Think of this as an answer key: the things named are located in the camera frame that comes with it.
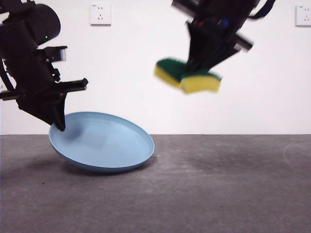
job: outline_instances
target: sponge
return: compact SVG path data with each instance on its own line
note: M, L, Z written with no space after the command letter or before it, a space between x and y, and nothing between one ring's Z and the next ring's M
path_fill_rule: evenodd
M217 92L221 78L207 69L187 72L187 63L172 58L163 59L155 66L155 75L186 93L210 90Z

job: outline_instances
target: plastic plate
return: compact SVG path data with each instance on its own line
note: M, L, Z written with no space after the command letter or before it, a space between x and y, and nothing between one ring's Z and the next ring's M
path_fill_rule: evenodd
M81 168L117 173L135 169L154 153L152 138L136 124L104 113L79 112L65 116L66 130L51 125L54 149Z

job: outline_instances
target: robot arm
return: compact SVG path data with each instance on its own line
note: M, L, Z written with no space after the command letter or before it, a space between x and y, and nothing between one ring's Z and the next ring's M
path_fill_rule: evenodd
M248 18L266 16L276 0L267 0L250 16L260 0L173 0L173 6L192 16L188 22L191 37L187 72L213 66L252 44L237 34Z
M88 81L60 82L52 62L66 59L66 46L38 49L58 36L60 21L50 7L34 1L0 0L0 14L6 12L10 15L0 25L0 75L7 91L0 99L16 100L21 110L63 131L66 95L85 90ZM15 79L15 88L7 73Z

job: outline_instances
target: floor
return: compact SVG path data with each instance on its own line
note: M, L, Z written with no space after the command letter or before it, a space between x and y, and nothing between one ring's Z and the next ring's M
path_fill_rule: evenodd
M153 135L142 167L99 175L46 135L2 136L4 233L310 233L310 135Z

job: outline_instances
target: wall socket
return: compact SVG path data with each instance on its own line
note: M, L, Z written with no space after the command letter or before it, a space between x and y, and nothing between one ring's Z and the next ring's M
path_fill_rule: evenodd
M111 4L90 5L89 22L92 26L111 25Z
M296 6L296 26L311 27L311 5Z

